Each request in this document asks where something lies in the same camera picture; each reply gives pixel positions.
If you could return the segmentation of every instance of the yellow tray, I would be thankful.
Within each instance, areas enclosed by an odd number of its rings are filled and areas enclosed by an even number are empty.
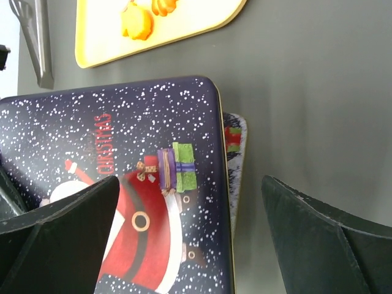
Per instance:
[[[134,2],[151,12],[152,0]],[[121,12],[129,0],[78,0],[75,57],[81,68],[94,67],[119,58],[185,39],[232,21],[246,0],[178,0],[167,17],[154,20],[147,40],[121,35]]]

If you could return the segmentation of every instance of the gray table surface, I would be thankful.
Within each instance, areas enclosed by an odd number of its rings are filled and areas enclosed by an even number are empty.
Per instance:
[[[271,174],[392,225],[392,2],[248,0],[227,27],[95,69],[74,57],[76,0],[50,0],[56,89],[202,74],[249,141],[235,239],[238,293],[285,293],[263,209]],[[19,93],[42,91],[21,40]]]

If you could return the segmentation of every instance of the green gift box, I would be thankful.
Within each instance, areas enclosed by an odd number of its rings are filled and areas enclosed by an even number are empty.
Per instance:
[[[192,144],[173,143],[176,161],[177,192],[197,189],[195,158]]]

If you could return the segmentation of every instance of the white background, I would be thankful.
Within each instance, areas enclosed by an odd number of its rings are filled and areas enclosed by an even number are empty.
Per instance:
[[[0,0],[0,44],[11,49],[7,69],[0,71],[0,98],[17,95],[20,25],[8,0]]]

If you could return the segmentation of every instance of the gift box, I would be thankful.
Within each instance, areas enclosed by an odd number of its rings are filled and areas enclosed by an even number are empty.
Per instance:
[[[136,166],[139,171],[137,174],[137,178],[139,181],[144,181],[146,176],[149,176],[150,180],[154,180],[152,173],[158,172],[158,158],[153,155],[145,156],[145,161],[139,161]]]
[[[225,128],[226,152],[239,152],[241,144],[241,129],[237,127]]]
[[[176,161],[177,192],[197,189],[195,158],[192,144],[173,143]]]
[[[176,161],[174,149],[160,149],[157,152],[159,165],[159,185],[162,192],[175,190],[177,187]]]

